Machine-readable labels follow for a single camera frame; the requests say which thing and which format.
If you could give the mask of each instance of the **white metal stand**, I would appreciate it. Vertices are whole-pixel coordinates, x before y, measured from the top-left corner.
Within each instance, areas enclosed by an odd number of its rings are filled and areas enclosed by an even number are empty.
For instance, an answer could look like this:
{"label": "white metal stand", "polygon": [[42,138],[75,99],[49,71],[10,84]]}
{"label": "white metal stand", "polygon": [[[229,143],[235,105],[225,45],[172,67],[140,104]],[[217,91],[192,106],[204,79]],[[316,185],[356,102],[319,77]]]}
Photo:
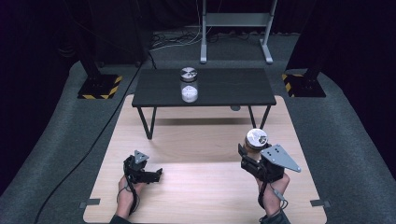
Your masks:
{"label": "white metal stand", "polygon": [[264,39],[260,39],[262,52],[267,63],[272,63],[270,50],[267,42],[271,32],[277,0],[273,0],[271,10],[268,13],[206,13],[206,0],[203,1],[202,11],[202,41],[201,41],[201,63],[206,63],[206,26],[245,26],[265,27]]}

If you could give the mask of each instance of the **black tabletop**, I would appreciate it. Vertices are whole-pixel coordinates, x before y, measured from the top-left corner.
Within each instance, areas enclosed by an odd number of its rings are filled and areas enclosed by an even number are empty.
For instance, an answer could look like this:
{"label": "black tabletop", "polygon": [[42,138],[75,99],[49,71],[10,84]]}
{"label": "black tabletop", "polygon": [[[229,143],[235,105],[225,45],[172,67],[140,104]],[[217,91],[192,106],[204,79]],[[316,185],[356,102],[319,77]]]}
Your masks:
{"label": "black tabletop", "polygon": [[180,70],[142,70],[132,106],[276,105],[262,68],[197,69],[198,99],[193,103],[182,100]]}

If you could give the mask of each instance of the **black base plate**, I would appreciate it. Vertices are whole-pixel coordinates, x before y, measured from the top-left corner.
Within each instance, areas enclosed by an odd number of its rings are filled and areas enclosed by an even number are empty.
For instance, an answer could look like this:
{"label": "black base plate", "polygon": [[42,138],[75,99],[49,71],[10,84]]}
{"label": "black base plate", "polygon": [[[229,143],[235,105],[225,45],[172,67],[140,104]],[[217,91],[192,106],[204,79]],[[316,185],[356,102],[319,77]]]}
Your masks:
{"label": "black base plate", "polygon": [[283,74],[282,79],[290,97],[326,97],[316,79],[290,74]]}
{"label": "black base plate", "polygon": [[110,99],[116,93],[121,79],[118,75],[88,77],[78,92],[78,99]]}

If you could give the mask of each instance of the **black sleeve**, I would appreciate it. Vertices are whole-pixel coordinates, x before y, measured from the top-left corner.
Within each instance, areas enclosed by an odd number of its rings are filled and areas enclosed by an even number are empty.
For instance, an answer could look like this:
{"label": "black sleeve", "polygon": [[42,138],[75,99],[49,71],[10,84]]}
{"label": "black sleeve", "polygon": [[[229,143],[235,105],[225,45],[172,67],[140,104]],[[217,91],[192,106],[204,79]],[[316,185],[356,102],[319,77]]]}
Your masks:
{"label": "black sleeve", "polygon": [[131,222],[123,219],[122,217],[114,215],[113,218],[111,218],[111,221],[109,224],[131,224]]}

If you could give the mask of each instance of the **light wood tabletop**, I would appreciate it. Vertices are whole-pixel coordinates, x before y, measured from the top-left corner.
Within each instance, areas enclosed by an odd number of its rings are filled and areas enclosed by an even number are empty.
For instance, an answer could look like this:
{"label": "light wood tabletop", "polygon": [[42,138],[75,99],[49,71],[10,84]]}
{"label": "light wood tabletop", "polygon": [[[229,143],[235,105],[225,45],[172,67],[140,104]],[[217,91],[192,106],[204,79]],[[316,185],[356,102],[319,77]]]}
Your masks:
{"label": "light wood tabletop", "polygon": [[[257,203],[255,178],[240,166],[238,144],[252,129],[248,108],[232,111],[228,106],[160,107],[155,132],[147,139],[133,95],[125,98],[90,199],[84,220],[108,223],[117,202],[123,161],[138,150],[149,156],[145,170],[163,168],[159,183],[142,191],[140,204],[130,216],[133,223],[259,223],[264,210]],[[143,108],[150,114],[151,108]],[[261,121],[265,106],[252,107]],[[305,161],[284,100],[276,96],[263,129],[269,143],[280,144],[302,168],[285,169],[290,184],[284,194],[285,213],[291,223],[325,223],[321,206],[312,206],[318,192]]]}

